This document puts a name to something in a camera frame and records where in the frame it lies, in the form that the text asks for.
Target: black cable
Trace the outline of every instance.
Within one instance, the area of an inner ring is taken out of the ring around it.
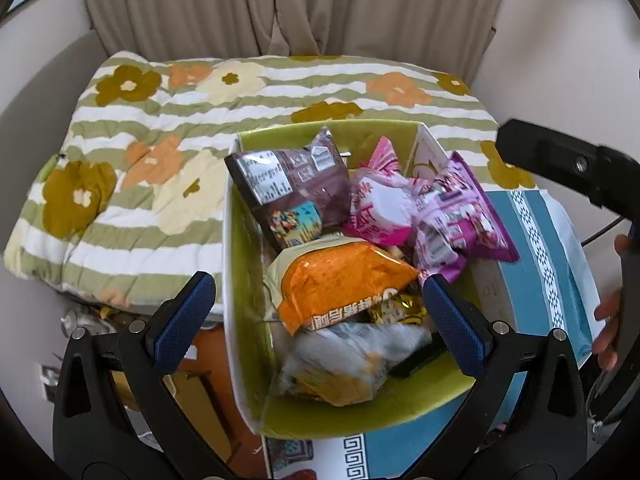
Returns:
[[[604,233],[606,233],[607,231],[611,231],[616,225],[618,225],[620,222],[622,222],[625,219],[625,217],[623,216],[619,216],[618,218],[616,218],[613,222],[611,222],[609,225],[607,225],[606,227],[603,227],[602,229],[600,229],[600,231],[598,231],[596,234],[591,235],[589,238],[587,238],[585,241],[580,242],[580,245],[582,247],[584,247],[587,244],[590,244],[591,242],[593,242],[594,240],[597,240],[598,238],[600,238]]]

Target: orange snack bag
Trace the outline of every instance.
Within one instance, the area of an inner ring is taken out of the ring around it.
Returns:
[[[281,322],[294,334],[303,325],[318,330],[367,310],[417,275],[369,242],[329,235],[283,250],[265,282]]]

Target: beige curtain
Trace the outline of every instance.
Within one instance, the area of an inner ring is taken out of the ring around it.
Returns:
[[[86,0],[107,51],[151,60],[352,54],[471,82],[500,0]]]

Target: purple snack bag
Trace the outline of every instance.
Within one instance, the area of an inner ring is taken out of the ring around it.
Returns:
[[[469,257],[519,259],[494,206],[457,152],[427,189],[417,190],[416,201],[414,266],[420,284],[432,274],[452,283]]]

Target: silver screw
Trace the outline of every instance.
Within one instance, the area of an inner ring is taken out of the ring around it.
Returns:
[[[503,321],[496,321],[494,323],[494,330],[501,335],[505,335],[509,331],[509,325]]]
[[[144,329],[145,329],[145,322],[142,321],[141,319],[132,321],[131,324],[129,325],[129,332],[133,332],[134,334],[137,334],[138,332],[142,332]]]
[[[586,158],[584,158],[581,155],[578,155],[575,158],[574,168],[576,173],[584,173],[585,171],[587,171],[588,167],[589,167],[589,163],[587,162]]]
[[[554,337],[558,339],[558,341],[564,341],[566,339],[566,332],[561,328],[555,328]]]
[[[71,333],[71,339],[82,339],[86,334],[86,329],[83,326],[77,326]]]

